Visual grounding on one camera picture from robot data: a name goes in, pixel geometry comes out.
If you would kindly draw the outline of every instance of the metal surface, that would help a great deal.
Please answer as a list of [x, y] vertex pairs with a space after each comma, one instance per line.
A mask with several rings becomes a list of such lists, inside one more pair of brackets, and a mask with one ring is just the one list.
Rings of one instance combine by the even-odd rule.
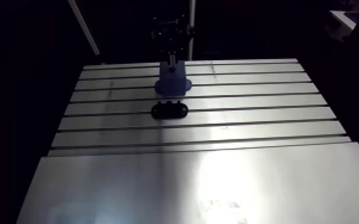
[[162, 145], [176, 144], [177, 142], [184, 144], [185, 142], [239, 141], [344, 134], [345, 130], [336, 121], [289, 122], [167, 129], [60, 132], [55, 135], [52, 146]]
[[53, 150], [84, 155], [350, 141], [295, 59], [186, 62], [194, 86], [172, 100], [190, 112], [177, 120], [149, 114], [164, 99], [153, 88], [158, 66], [87, 67], [95, 70], [82, 73]]
[[[272, 73], [272, 74], [217, 74], [187, 76], [193, 86], [197, 85], [230, 85], [230, 84], [253, 84], [253, 83], [283, 83], [283, 82], [309, 82], [306, 73]], [[119, 88], [151, 88], [157, 77], [133, 78], [133, 79], [98, 79], [80, 80], [75, 90], [93, 89], [119, 89]]]
[[[185, 65], [204, 65], [204, 64], [273, 64], [273, 63], [297, 63], [295, 58], [284, 59], [257, 59], [257, 60], [217, 60], [217, 61], [186, 61]], [[99, 70], [99, 69], [125, 69], [136, 67], [158, 67], [160, 63], [132, 63], [132, 64], [101, 64], [94, 66], [84, 66], [84, 70]]]
[[[187, 74], [226, 74], [226, 73], [275, 73], [304, 71], [302, 66], [293, 64], [243, 64], [243, 65], [201, 65], [187, 66]], [[85, 70], [81, 73], [80, 79], [109, 79], [158, 76], [158, 67], [141, 67], [128, 69], [111, 70]]]
[[359, 145], [47, 157], [18, 224], [355, 224]]
[[344, 11], [330, 11], [335, 19], [337, 19], [341, 24], [346, 25], [351, 30], [355, 29], [356, 23], [352, 21], [345, 15]]
[[[225, 109], [257, 109], [276, 107], [308, 107], [327, 105], [320, 94], [304, 95], [274, 95], [260, 97], [215, 97], [215, 98], [188, 98], [183, 99], [190, 111], [225, 110]], [[89, 114], [132, 114], [149, 113], [157, 100], [93, 102], [69, 104], [66, 116], [80, 116]]]
[[169, 63], [170, 69], [175, 70], [176, 69], [176, 63], [175, 63], [175, 55], [170, 55], [170, 63]]
[[100, 130], [134, 127], [175, 127], [230, 125], [236, 123], [291, 122], [298, 120], [335, 119], [329, 107], [282, 108], [264, 110], [230, 110], [190, 112], [183, 119], [155, 120], [150, 114], [65, 117], [58, 128], [64, 130]]
[[135, 153], [171, 153], [184, 151], [234, 150], [242, 148], [278, 147], [286, 145], [315, 145], [350, 142], [346, 136], [290, 138], [290, 139], [261, 139], [259, 141], [235, 141], [221, 143], [204, 143], [188, 145], [165, 145], [149, 147], [103, 147], [103, 148], [70, 148], [51, 150], [48, 156], [79, 156], [79, 155], [108, 155]]
[[[275, 94], [313, 94], [318, 89], [313, 83], [261, 84], [261, 85], [227, 85], [227, 86], [194, 86], [184, 98], [223, 97], [236, 95], [275, 95]], [[102, 91], [76, 91], [71, 102], [115, 101], [134, 99], [161, 98], [153, 88], [118, 89]]]

